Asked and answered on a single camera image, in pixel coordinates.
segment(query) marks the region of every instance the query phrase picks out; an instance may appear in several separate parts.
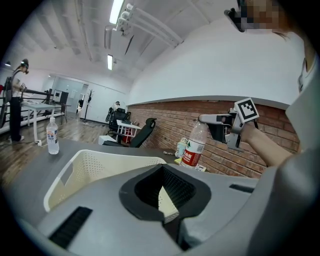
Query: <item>human arm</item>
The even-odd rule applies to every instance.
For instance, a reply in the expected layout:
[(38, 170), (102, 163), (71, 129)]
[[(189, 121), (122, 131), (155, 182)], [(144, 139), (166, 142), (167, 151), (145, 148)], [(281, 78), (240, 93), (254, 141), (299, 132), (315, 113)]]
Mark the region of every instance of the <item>human arm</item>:
[(12, 83), (12, 87), (16, 88), (18, 90), (22, 89), (22, 85), (20, 84), (20, 80), (19, 79), (14, 79), (13, 83)]
[(290, 152), (272, 141), (265, 133), (252, 125), (245, 125), (241, 131), (242, 141), (247, 142), (267, 166), (279, 166), (292, 156)]
[(13, 83), (12, 86), (18, 90), (25, 91), (27, 89), (26, 85), (23, 83), (22, 85), (20, 85), (19, 83)]

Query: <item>coat rack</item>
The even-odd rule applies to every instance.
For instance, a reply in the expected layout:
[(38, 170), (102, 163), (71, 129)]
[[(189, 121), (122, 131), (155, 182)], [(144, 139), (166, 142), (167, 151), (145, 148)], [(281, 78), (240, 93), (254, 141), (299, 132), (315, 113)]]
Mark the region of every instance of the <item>coat rack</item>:
[(92, 97), (94, 96), (93, 95), (93, 90), (91, 89), (90, 90), (90, 93), (88, 93), (88, 101), (87, 101), (87, 105), (86, 105), (86, 109), (85, 109), (85, 115), (84, 115), (84, 122), (87, 122), (87, 111), (88, 111), (88, 106), (89, 106), (89, 103), (91, 102), (91, 99), (92, 99)]

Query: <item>black rubber opening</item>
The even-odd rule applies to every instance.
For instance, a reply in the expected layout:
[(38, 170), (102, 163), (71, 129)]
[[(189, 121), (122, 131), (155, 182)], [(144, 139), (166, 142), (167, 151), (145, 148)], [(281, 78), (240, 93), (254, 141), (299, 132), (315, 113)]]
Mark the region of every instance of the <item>black rubber opening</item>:
[[(167, 224), (164, 224), (164, 214), (158, 210), (162, 187), (179, 212), (179, 216)], [(167, 164), (158, 164), (128, 180), (121, 187), (119, 197), (123, 206), (138, 219), (162, 222), (172, 239), (182, 246), (184, 241), (180, 237), (181, 221), (195, 217), (204, 210), (211, 199), (211, 190), (205, 183), (184, 172)]]

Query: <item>fluorescent tube light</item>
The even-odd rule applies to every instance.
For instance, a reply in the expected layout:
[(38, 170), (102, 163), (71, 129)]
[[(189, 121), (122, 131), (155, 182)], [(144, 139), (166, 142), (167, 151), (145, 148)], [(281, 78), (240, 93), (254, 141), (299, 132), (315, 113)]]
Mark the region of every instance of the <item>fluorescent tube light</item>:
[(117, 24), (124, 0), (113, 0), (109, 22)]
[(108, 54), (107, 56), (108, 70), (112, 70), (112, 60), (113, 60), (113, 56)]

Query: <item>white curved wall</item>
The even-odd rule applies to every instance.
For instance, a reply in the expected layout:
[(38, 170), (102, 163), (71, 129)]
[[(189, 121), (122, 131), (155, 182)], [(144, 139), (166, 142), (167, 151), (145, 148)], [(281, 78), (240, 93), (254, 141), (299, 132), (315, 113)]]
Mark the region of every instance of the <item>white curved wall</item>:
[(286, 108), (298, 96), (303, 44), (240, 33), (226, 19), (193, 31), (134, 81), (129, 105), (167, 100), (237, 100)]

